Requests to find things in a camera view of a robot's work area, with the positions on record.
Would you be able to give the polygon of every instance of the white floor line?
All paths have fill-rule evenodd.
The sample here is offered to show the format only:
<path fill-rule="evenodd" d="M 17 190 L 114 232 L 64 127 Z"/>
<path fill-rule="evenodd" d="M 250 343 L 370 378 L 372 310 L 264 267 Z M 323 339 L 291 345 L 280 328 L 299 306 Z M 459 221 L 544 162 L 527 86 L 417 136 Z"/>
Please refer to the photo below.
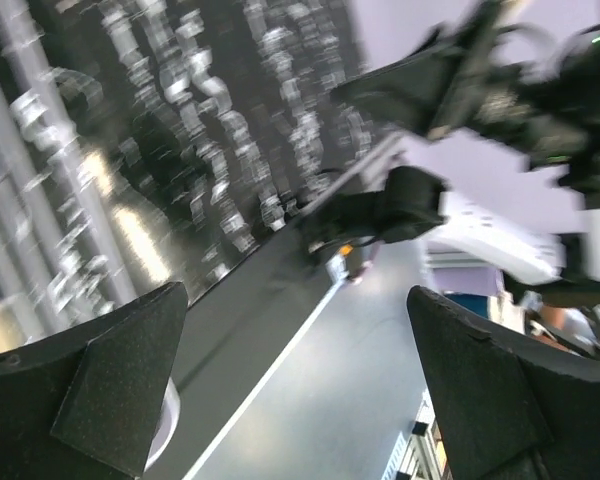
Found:
<path fill-rule="evenodd" d="M 287 344 L 287 346 L 282 350 L 278 358 L 271 364 L 267 372 L 263 375 L 260 381 L 253 388 L 251 393 L 247 396 L 247 398 L 242 402 L 242 404 L 238 407 L 238 409 L 233 413 L 229 421 L 222 427 L 218 435 L 213 439 L 213 441 L 209 444 L 209 446 L 205 449 L 205 451 L 200 455 L 200 458 L 196 460 L 196 463 L 193 464 L 191 469 L 186 473 L 182 480 L 193 480 L 193 478 L 200 472 L 204 464 L 209 460 L 213 452 L 218 448 L 218 445 L 226 438 L 231 429 L 234 427 L 240 417 L 244 414 L 244 412 L 249 408 L 249 406 L 253 403 L 258 394 L 262 391 L 267 382 L 273 377 L 273 374 L 280 368 L 280 365 L 285 361 L 285 359 L 289 356 L 292 350 L 300 343 L 302 338 L 309 331 L 311 326 L 315 323 L 316 319 L 324 310 L 324 307 L 327 306 L 329 301 L 334 297 L 338 289 L 343 285 L 344 282 L 340 281 L 339 283 L 334 284 L 326 293 L 324 298 L 318 303 L 316 308 L 311 312 L 309 318 L 304 322 L 304 324 L 300 327 L 300 329 L 293 336 L 291 341 Z"/>

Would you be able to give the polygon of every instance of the person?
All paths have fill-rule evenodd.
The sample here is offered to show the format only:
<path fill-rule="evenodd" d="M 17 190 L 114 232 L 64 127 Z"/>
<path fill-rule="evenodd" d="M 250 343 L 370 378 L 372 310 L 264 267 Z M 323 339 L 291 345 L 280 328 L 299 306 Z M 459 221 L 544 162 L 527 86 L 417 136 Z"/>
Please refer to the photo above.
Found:
<path fill-rule="evenodd" d="M 534 310 L 540 314 L 545 325 L 551 326 L 557 330 L 561 330 L 575 339 L 584 343 L 593 343 L 596 341 L 595 335 L 589 327 L 589 322 L 584 314 L 576 309 L 567 309 L 545 305 L 542 303 L 540 295 L 528 292 L 523 299 L 522 304 L 526 309 Z M 600 317 L 600 305 L 596 308 L 596 312 Z M 550 345 L 560 350 L 569 351 L 566 347 L 559 344 L 556 340 L 547 335 L 535 335 L 536 340 Z"/>

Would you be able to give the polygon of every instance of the gray floor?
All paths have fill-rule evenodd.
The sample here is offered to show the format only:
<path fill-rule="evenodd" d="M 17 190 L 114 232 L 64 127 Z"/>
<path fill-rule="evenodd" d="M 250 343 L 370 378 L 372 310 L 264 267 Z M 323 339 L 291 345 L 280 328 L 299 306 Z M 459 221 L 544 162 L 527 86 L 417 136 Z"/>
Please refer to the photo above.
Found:
<path fill-rule="evenodd" d="M 425 388 L 406 312 L 420 245 L 383 246 L 339 290 L 196 480 L 374 480 Z"/>

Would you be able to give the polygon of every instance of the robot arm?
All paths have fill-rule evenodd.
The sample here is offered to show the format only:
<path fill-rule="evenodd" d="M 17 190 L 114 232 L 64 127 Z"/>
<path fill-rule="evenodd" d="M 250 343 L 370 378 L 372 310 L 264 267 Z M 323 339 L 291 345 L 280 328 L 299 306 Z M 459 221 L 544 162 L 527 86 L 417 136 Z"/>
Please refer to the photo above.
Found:
<path fill-rule="evenodd" d="M 375 223 L 366 219 L 375 227 L 374 233 L 367 233 L 398 241 L 434 230 L 438 241 L 502 267 L 523 287 L 533 286 L 545 298 L 550 296 L 553 305 L 600 304 L 600 73 L 592 77 L 592 72 L 600 72 L 600 41 L 569 57 L 557 78 L 529 83 L 524 80 L 525 66 L 501 66 L 491 60 L 500 36 L 514 29 L 502 26 L 510 6 L 507 0 L 481 1 L 456 32 L 443 35 L 436 29 L 413 55 L 340 85 L 332 98 L 432 142 L 469 128 L 525 154 L 530 170 L 568 166 L 569 173 L 558 185 L 581 194 L 586 232 L 573 243 L 564 235 L 538 238 L 522 233 L 475 205 L 471 207 L 476 214 L 465 215 L 466 200 L 439 180 L 424 181 L 430 187 L 424 194 L 424 187 L 414 189 L 412 181 L 405 182 L 402 194 L 393 191 L 392 177 L 401 175 L 394 170 L 385 191 L 366 199 L 376 205 L 366 211 L 375 215 Z M 414 171 L 410 175 L 423 176 Z M 336 210 L 353 206 L 342 200 L 334 203 Z M 356 208 L 365 212 L 360 205 Z M 350 232 L 360 232 L 365 220 L 350 220 L 340 214 L 335 224 L 355 224 Z"/>

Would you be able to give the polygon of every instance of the metal pole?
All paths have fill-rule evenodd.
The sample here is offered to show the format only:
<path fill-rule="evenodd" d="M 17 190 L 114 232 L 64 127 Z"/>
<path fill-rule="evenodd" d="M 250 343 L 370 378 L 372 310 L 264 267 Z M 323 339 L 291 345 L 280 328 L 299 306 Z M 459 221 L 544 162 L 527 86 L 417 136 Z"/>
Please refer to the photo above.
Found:
<path fill-rule="evenodd" d="M 335 193 L 345 186 L 353 177 L 360 174 L 366 168 L 369 167 L 373 162 L 380 161 L 387 156 L 392 156 L 400 151 L 400 140 L 404 138 L 404 134 L 395 132 L 388 135 L 382 142 L 380 142 L 373 150 L 367 153 L 359 162 L 354 164 L 345 173 L 343 173 L 338 179 L 331 184 L 324 192 L 320 194 L 315 201 L 300 210 L 301 216 L 307 216 L 314 213 L 322 205 L 327 203 Z"/>
<path fill-rule="evenodd" d="M 9 169 L 9 175 L 13 178 L 22 199 L 29 207 L 33 228 L 46 258 L 54 269 L 53 274 L 64 272 L 60 249 L 64 235 L 40 182 L 36 181 L 38 174 L 33 167 L 33 161 L 20 132 L 9 114 L 9 105 L 1 87 L 0 157 Z M 72 276 L 69 276 L 67 281 L 70 286 L 77 283 L 75 277 Z M 75 305 L 79 311 L 80 321 L 91 320 L 94 317 L 94 313 L 86 301 L 76 299 Z"/>
<path fill-rule="evenodd" d="M 11 263 L 4 242 L 0 238 L 0 291 L 2 299 L 14 300 L 11 311 L 27 339 L 40 339 L 45 336 L 45 331 L 37 317 L 31 300 L 26 291 L 15 266 Z"/>
<path fill-rule="evenodd" d="M 73 196 L 86 218 L 86 240 L 92 253 L 107 259 L 109 294 L 119 305 L 137 295 L 122 262 L 115 237 L 93 182 L 81 172 L 82 153 L 77 134 L 53 85 L 52 69 L 38 40 L 28 6 L 22 0 L 0 0 L 0 35 L 21 88 L 32 91 L 45 108 L 43 118 L 56 135 L 58 173 L 68 196 Z"/>
<path fill-rule="evenodd" d="M 65 312 L 59 311 L 55 306 L 49 291 L 51 275 L 30 230 L 31 219 L 20 207 L 17 194 L 8 180 L 0 184 L 0 224 L 11 240 L 23 273 L 28 279 L 29 289 L 39 299 L 37 307 L 47 324 L 47 334 L 53 335 L 71 328 L 71 322 Z"/>
<path fill-rule="evenodd" d="M 0 162 L 0 174 L 4 175 L 6 171 L 3 163 Z M 19 228 L 18 222 L 26 224 L 26 228 Z M 37 311 L 48 324 L 47 333 L 53 334 L 69 328 L 71 325 L 64 312 L 56 311 L 48 288 L 51 284 L 51 275 L 44 264 L 36 241 L 31 236 L 30 221 L 24 215 L 18 196 L 6 177 L 2 177 L 0 181 L 0 224 L 8 236 L 7 241 L 13 245 L 23 273 L 27 277 L 26 284 L 29 291 L 35 298 L 40 299 Z"/>

